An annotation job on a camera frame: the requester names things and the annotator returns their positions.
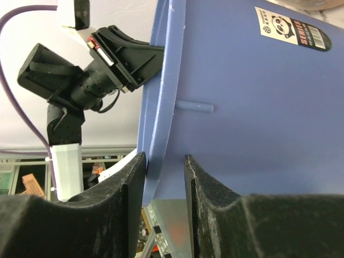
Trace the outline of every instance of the cardboard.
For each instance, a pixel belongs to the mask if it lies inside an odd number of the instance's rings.
[[[23,176],[22,179],[26,190],[20,193],[20,195],[36,195],[42,198],[45,197],[43,189],[41,188],[33,174]]]

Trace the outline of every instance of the metal frame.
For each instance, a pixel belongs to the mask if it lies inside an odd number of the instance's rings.
[[[82,163],[107,163],[107,162],[118,162],[120,159],[96,159],[96,160],[82,160]],[[47,161],[16,161],[16,162],[7,162],[5,164],[14,165],[14,166],[34,166],[34,165],[46,165]]]
[[[14,175],[13,175],[12,186],[11,186],[11,191],[9,191],[9,195],[15,195],[16,194],[16,187],[17,187],[17,181],[18,181],[18,176],[19,176],[19,169],[20,169],[20,166],[15,166],[15,172],[14,172]]]
[[[109,145],[98,145],[98,146],[82,146],[81,154],[83,157],[88,156],[118,156],[127,155],[136,148],[135,145],[128,146],[109,146]],[[21,147],[21,148],[2,148],[2,150],[12,152],[23,152],[23,153],[46,153],[47,150],[42,147]],[[30,155],[30,154],[4,154],[0,153],[0,159],[39,159],[45,158],[44,155]]]
[[[154,227],[156,227],[156,226],[160,227],[160,223],[157,220],[157,217],[155,215],[155,212],[154,212],[151,204],[149,206],[145,207],[144,209],[145,209],[149,224],[152,228],[152,231],[150,232],[150,234],[154,235],[154,242],[156,243],[156,245],[159,249],[159,253],[160,253],[161,257],[165,257],[165,255],[170,254],[170,250],[169,250],[170,248],[169,248],[169,245],[167,243],[167,240],[164,237],[163,232],[156,233],[154,231]]]
[[[156,237],[156,234],[155,234],[154,230],[152,230],[149,233],[149,237],[147,239],[147,242],[146,242],[144,249],[141,252],[140,258],[150,258],[152,251],[154,249],[154,246],[155,246],[155,237]]]
[[[7,186],[8,188],[8,195],[11,193],[12,191],[12,187],[13,187],[13,179],[14,179],[14,174],[15,174],[15,170],[16,167],[15,166],[11,166],[8,163],[3,162],[4,160],[0,160],[0,174],[10,174],[11,175],[11,179],[10,182]]]

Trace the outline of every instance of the wall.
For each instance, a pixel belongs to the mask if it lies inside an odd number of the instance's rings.
[[[132,38],[149,41],[156,0],[90,0],[91,26],[117,25]],[[0,0],[0,16],[20,5],[57,4],[57,0]],[[86,48],[71,40],[56,25],[54,12],[25,13],[11,20],[0,37],[0,58],[10,87],[36,127],[46,136],[44,99],[21,88],[16,79],[33,46],[40,42],[68,61],[85,68],[91,57]],[[122,94],[116,106],[105,114],[85,112],[83,145],[134,145],[137,140],[141,90]],[[106,99],[105,105],[114,96]],[[40,141],[22,122],[0,88],[0,148],[38,147]]]

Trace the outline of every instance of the purple cable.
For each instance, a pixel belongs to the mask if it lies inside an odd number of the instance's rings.
[[[2,32],[2,29],[4,28],[5,24],[14,16],[19,15],[24,12],[31,12],[31,11],[56,11],[57,6],[55,5],[29,5],[29,6],[22,6],[19,8],[16,8],[8,13],[6,13],[3,17],[0,18],[0,35]],[[30,119],[25,114],[24,110],[20,107],[19,103],[17,102],[16,98],[14,97],[10,86],[5,78],[4,70],[2,68],[1,60],[0,60],[0,84],[4,88],[4,91],[9,98],[10,102],[12,103],[14,109],[17,111],[17,113],[20,115],[22,120],[26,123],[26,125],[31,129],[31,131],[41,140],[41,142],[44,144],[44,146],[47,149],[48,157],[50,159],[50,168],[53,178],[53,186],[56,188],[56,181],[55,181],[55,174],[54,174],[54,167],[52,162],[52,154],[50,151],[50,146],[47,140],[44,138],[44,136],[37,130],[37,128],[32,124]]]

